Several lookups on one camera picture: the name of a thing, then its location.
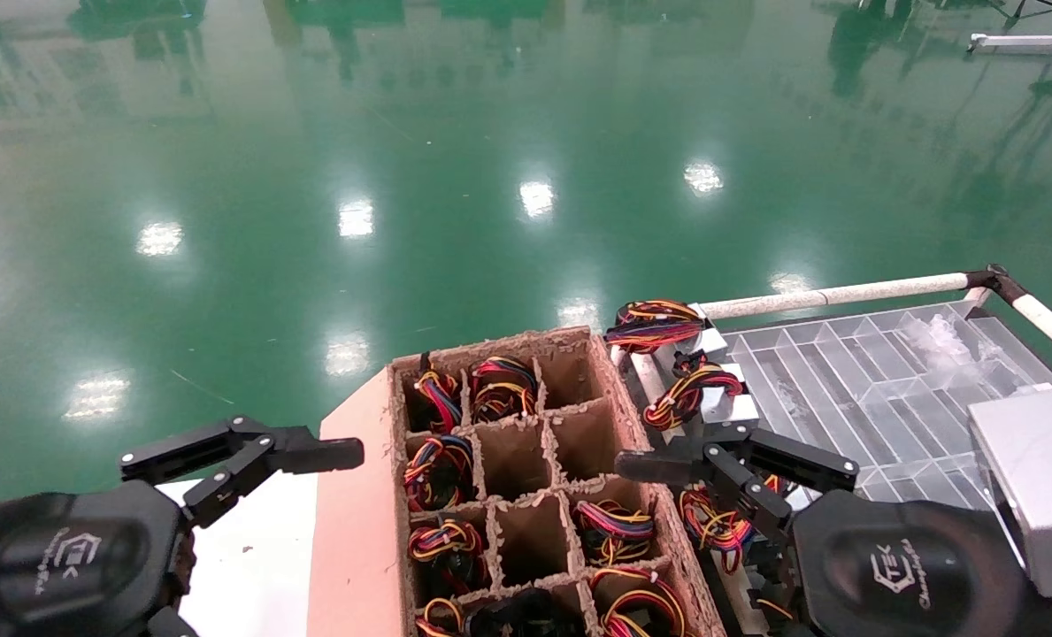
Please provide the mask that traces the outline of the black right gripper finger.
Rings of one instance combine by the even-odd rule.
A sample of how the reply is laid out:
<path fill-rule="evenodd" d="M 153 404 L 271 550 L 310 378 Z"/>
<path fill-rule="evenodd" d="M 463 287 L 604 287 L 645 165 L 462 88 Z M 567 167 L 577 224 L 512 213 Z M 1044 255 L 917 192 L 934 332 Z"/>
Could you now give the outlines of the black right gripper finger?
<path fill-rule="evenodd" d="M 654 451 L 622 450 L 616 472 L 623 479 L 672 487 L 703 482 L 717 500 L 770 541 L 787 541 L 794 513 L 791 505 L 732 453 L 708 444 L 697 459 L 676 458 Z"/>

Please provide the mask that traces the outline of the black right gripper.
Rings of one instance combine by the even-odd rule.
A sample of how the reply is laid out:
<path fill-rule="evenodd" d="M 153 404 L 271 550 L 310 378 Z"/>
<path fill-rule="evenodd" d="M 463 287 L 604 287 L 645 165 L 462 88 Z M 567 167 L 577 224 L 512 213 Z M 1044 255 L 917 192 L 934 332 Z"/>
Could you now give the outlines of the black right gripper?
<path fill-rule="evenodd" d="M 830 492 L 791 523 L 797 609 L 813 633 L 1002 636 L 1015 624 L 1028 584 L 994 513 L 850 495 L 859 464 L 768 430 L 737 447 L 748 467 Z"/>

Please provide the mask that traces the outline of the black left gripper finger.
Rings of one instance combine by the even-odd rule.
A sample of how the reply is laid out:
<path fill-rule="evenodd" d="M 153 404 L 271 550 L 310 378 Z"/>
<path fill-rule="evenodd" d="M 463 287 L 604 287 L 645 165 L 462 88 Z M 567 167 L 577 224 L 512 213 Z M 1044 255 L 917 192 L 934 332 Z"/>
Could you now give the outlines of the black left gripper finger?
<path fill-rule="evenodd" d="M 320 440 L 306 427 L 220 427 L 206 441 L 182 448 L 187 474 L 213 468 L 183 495 L 183 512 L 193 527 L 207 528 L 279 472 L 347 471 L 364 460 L 357 438 Z"/>

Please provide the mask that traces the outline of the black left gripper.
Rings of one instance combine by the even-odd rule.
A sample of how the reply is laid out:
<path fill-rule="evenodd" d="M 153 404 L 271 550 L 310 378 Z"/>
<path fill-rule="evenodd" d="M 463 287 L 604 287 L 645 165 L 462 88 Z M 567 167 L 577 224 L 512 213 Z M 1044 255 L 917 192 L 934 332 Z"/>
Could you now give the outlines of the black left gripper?
<path fill-rule="evenodd" d="M 195 563 L 191 523 L 149 484 L 218 466 L 272 433 L 220 420 L 126 452 L 125 482 L 109 491 L 0 504 L 0 636 L 190 636 L 178 608 Z"/>

